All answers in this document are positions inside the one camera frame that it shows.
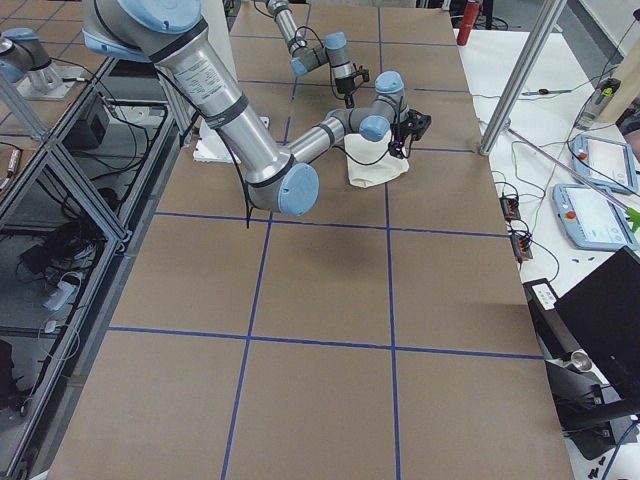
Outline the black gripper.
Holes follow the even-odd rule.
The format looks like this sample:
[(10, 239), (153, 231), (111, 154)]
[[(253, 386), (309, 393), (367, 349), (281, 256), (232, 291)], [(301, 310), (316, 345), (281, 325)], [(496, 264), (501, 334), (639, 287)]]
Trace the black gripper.
[(353, 108), (353, 94), (356, 91), (355, 76), (349, 75), (334, 79), (333, 85), (335, 86), (336, 97), (344, 102), (346, 108)]
[(397, 159), (408, 159), (411, 144), (414, 140), (416, 120), (408, 116), (404, 121), (392, 125), (391, 140), (388, 143), (388, 153)]

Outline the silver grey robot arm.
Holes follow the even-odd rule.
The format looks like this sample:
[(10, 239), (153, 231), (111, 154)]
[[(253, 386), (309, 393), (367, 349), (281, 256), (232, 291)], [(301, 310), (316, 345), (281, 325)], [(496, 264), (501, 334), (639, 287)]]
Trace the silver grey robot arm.
[(278, 144), (208, 40), (199, 1), (85, 1), (83, 35), (88, 49), (118, 59), (150, 62), (171, 72), (177, 89), (205, 124), (239, 158), (248, 206), (300, 216), (316, 203), (320, 183), (312, 162), (350, 134), (367, 141), (388, 138), (401, 158), (431, 118), (408, 105), (396, 71), (375, 80), (376, 97), (365, 108), (351, 99), (291, 144)]
[(343, 32), (327, 35), (324, 40), (307, 26), (298, 26), (288, 1), (265, 1), (267, 15), (276, 23), (290, 53), (290, 66), (296, 77), (305, 76), (328, 65), (334, 96), (346, 108), (354, 107), (356, 79), (369, 81), (367, 69), (357, 68), (349, 53)]

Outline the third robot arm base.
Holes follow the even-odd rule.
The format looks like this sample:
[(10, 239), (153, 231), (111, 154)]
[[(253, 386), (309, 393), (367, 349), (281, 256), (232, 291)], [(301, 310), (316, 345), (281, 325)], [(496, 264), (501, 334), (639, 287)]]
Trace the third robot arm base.
[(1, 76), (27, 100), (61, 101), (76, 82), (72, 68), (50, 57), (34, 30), (12, 28), (1, 33)]

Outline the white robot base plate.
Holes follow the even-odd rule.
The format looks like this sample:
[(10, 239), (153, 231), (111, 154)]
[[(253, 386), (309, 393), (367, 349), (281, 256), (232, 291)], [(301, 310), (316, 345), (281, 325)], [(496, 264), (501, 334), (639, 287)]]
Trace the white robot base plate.
[[(193, 153), (193, 159), (196, 162), (233, 162), (231, 154), (228, 152), (223, 139), (217, 130), (208, 126), (206, 116), (201, 114), (201, 125), (199, 128), (199, 140)], [(234, 126), (235, 132), (243, 132), (242, 144), (253, 145), (259, 140), (271, 138), (268, 125), (263, 122), (264, 118), (259, 116), (247, 116), (245, 112), (241, 113), (237, 118), (233, 119), (228, 126)]]

